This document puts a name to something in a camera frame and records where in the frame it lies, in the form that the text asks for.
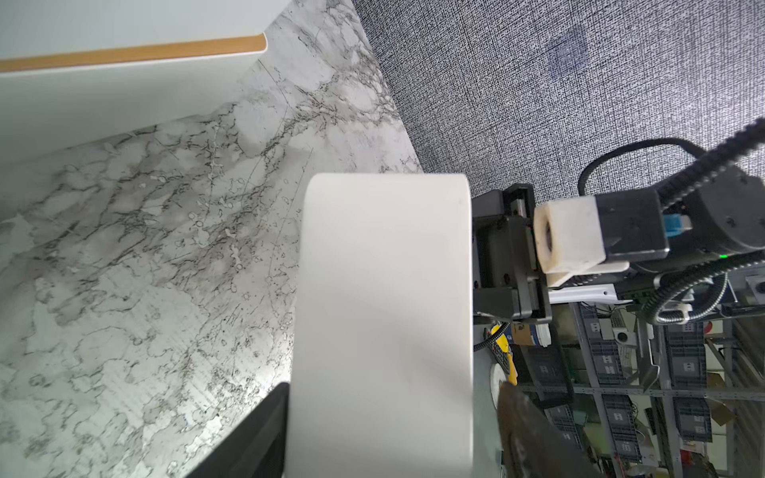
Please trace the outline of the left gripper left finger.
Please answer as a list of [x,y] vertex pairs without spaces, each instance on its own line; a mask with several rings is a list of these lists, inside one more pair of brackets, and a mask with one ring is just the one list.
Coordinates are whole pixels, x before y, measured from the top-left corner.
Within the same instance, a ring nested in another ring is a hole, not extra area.
[[278,384],[188,477],[282,477],[290,384]]

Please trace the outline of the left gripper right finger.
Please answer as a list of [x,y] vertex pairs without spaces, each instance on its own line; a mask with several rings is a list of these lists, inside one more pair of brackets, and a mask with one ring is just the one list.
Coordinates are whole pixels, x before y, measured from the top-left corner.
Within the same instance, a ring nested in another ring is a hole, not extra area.
[[602,477],[532,400],[509,382],[499,389],[498,429],[508,477]]

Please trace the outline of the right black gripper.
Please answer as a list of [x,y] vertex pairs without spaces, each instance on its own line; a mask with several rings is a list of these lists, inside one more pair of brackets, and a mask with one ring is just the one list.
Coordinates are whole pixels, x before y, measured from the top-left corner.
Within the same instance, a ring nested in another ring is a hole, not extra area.
[[546,324],[552,307],[537,258],[534,189],[514,184],[471,201],[474,323]]

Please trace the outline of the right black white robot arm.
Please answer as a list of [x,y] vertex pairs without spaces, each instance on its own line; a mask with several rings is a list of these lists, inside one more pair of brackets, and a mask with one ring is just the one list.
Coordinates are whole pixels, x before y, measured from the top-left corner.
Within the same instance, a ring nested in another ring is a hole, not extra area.
[[764,185],[733,167],[671,206],[653,188],[536,204],[516,184],[472,201],[473,312],[546,323],[552,294],[607,279],[655,326],[721,302],[730,273],[764,261]]

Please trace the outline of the yellow lid tissue box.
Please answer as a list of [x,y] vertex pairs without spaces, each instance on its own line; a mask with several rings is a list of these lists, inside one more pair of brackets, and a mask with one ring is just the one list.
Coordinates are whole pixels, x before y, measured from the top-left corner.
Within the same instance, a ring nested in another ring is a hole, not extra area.
[[288,0],[2,0],[1,58],[256,36]]

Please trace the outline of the bamboo lid tissue box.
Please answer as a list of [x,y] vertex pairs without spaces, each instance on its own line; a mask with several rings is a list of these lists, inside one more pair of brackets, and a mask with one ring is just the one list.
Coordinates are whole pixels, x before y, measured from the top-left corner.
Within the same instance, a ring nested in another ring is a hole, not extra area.
[[470,475],[472,288],[465,176],[311,179],[287,476]]
[[4,60],[1,162],[207,115],[267,49],[259,34]]

